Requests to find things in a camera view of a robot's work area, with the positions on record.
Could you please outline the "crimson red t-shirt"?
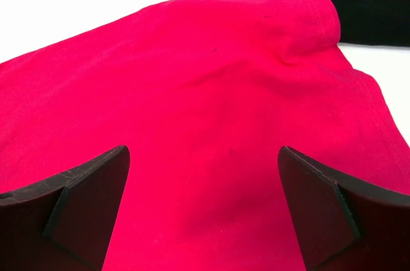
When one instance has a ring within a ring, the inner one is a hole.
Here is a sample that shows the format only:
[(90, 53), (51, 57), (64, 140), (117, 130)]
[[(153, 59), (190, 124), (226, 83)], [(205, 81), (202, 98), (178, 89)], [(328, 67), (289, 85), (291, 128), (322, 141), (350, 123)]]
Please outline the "crimson red t-shirt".
[(302, 270), (277, 155), (409, 193), (331, 0), (172, 0), (1, 64), (1, 189), (131, 153), (105, 270)]

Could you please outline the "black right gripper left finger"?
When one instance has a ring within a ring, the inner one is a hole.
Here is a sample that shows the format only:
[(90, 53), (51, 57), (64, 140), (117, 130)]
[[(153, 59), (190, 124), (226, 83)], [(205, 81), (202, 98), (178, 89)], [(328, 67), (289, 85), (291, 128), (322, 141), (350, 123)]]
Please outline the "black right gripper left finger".
[(129, 172), (118, 146), (1, 194), (1, 270), (101, 270)]

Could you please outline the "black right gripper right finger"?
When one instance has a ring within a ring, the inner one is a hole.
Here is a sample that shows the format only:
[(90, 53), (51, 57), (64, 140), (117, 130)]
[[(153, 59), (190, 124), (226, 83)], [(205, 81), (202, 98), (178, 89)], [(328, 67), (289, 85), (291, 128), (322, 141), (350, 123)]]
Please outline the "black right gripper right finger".
[(408, 195), (291, 147), (278, 169), (306, 270), (409, 270)]

